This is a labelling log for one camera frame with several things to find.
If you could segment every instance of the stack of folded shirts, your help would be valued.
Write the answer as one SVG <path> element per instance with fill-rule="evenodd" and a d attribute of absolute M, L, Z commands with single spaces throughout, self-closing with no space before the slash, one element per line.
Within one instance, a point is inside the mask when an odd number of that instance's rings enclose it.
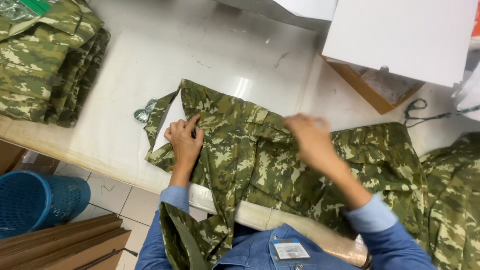
<path fill-rule="evenodd" d="M 110 34 L 83 0 L 59 0 L 42 17 L 0 16 L 0 114 L 71 127 Z"/>

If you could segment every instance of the camouflage jacket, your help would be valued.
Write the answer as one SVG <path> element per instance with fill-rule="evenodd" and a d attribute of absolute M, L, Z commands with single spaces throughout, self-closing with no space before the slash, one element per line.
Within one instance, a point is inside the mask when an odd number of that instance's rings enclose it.
<path fill-rule="evenodd" d="M 420 160 L 428 189 L 420 245 L 439 269 L 480 270 L 480 133 Z"/>
<path fill-rule="evenodd" d="M 16 25 L 0 16 L 0 113 L 72 126 L 110 38 L 102 26 L 83 0 Z"/>
<path fill-rule="evenodd" d="M 211 269 L 232 248 L 235 207 L 242 199 L 310 216 L 346 236 L 355 236 L 342 215 L 340 192 L 297 158 L 297 146 L 283 117 L 192 81 L 156 103 L 145 127 L 146 160 L 167 172 L 175 164 L 170 144 L 152 149 L 168 104 L 180 94 L 187 118 L 200 114 L 204 146 L 191 181 L 212 191 L 217 215 L 197 222 L 161 203 L 160 221 L 173 269 Z M 372 193 L 379 193 L 411 233 L 423 219 L 423 174 L 406 128 L 399 123 L 332 133 L 339 155 Z"/>

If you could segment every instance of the blue trash bin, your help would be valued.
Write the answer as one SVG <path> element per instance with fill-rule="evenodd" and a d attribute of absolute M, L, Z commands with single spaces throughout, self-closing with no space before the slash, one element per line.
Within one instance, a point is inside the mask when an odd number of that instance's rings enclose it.
<path fill-rule="evenodd" d="M 79 177 L 14 171 L 0 177 L 0 239 L 45 229 L 78 216 L 90 201 Z"/>

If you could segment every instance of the denim shirt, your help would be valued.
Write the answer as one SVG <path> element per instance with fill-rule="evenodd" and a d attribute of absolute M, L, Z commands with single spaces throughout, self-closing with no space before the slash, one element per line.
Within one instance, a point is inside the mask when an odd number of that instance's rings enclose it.
<path fill-rule="evenodd" d="M 169 186 L 160 194 L 165 201 L 189 213 L 188 190 Z M 346 213 L 353 228 L 360 233 L 372 255 L 372 268 L 400 270 L 436 269 L 425 251 L 413 240 L 396 216 L 388 210 L 379 196 L 362 208 Z M 163 245 L 158 211 L 148 230 L 135 270 L 172 269 Z M 310 258 L 278 259 L 273 240 L 297 239 Z M 213 267 L 214 270 L 350 270 L 359 269 L 346 261 L 324 252 L 317 244 L 303 236 L 288 224 L 236 237 L 233 248 Z"/>

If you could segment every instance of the white floor tile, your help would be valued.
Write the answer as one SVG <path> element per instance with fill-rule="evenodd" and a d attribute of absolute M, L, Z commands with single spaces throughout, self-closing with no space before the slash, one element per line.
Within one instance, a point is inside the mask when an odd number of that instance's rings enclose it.
<path fill-rule="evenodd" d="M 105 216 L 108 214 L 111 214 L 112 212 L 102 209 L 98 206 L 95 206 L 93 204 L 88 204 L 85 210 L 80 213 L 80 215 L 74 217 L 73 219 L 69 220 L 68 223 L 72 222 L 78 222 L 78 221 L 84 221 L 84 220 L 89 220 L 92 218 L 97 218 L 101 216 Z"/>
<path fill-rule="evenodd" d="M 192 218 L 196 219 L 197 221 L 202 221 L 207 219 L 207 212 L 191 206 L 190 206 L 190 215 L 192 216 Z"/>
<path fill-rule="evenodd" d="M 90 175 L 90 172 L 82 169 L 78 166 L 75 166 L 73 164 L 66 163 L 64 161 L 60 161 L 60 163 L 57 166 L 57 169 L 53 173 L 54 175 L 64 175 L 64 176 L 76 176 L 80 177 L 83 180 L 87 181 L 88 176 Z"/>
<path fill-rule="evenodd" d="M 131 185 L 110 177 L 92 173 L 87 181 L 90 186 L 90 203 L 120 214 Z"/>
<path fill-rule="evenodd" d="M 119 217 L 123 219 L 121 227 L 125 228 L 125 230 L 132 231 L 125 248 L 139 253 L 144 245 L 145 238 L 147 237 L 148 229 L 150 229 L 150 227 L 123 216 Z"/>
<path fill-rule="evenodd" d="M 128 253 L 127 251 L 123 250 L 119 263 L 115 270 L 134 270 L 135 264 L 137 264 L 138 257 Z"/>
<path fill-rule="evenodd" d="M 159 201 L 160 195 L 133 187 L 120 215 L 150 225 Z"/>

